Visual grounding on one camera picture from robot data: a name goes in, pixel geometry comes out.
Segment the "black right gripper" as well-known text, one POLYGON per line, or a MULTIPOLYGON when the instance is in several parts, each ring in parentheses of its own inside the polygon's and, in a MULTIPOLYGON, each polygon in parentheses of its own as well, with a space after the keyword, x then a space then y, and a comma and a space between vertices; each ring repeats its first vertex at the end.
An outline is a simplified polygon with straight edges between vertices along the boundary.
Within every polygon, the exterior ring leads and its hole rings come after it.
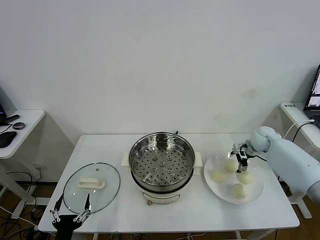
POLYGON ((246 151, 241 149, 237 151, 236 158, 239 163, 237 173, 245 173, 248 168, 248 156, 246 154, 246 151))

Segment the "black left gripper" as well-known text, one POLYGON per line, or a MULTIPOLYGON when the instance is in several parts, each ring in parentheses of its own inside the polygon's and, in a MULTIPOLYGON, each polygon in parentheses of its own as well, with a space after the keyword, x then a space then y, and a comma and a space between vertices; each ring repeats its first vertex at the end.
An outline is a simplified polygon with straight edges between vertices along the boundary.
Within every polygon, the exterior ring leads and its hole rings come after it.
POLYGON ((78 214, 60 215, 59 211, 63 202, 63 194, 55 202, 53 209, 49 212, 52 215, 52 225, 56 229, 55 240, 71 240, 76 229, 82 226, 91 215, 90 194, 87 194, 84 210, 78 214))

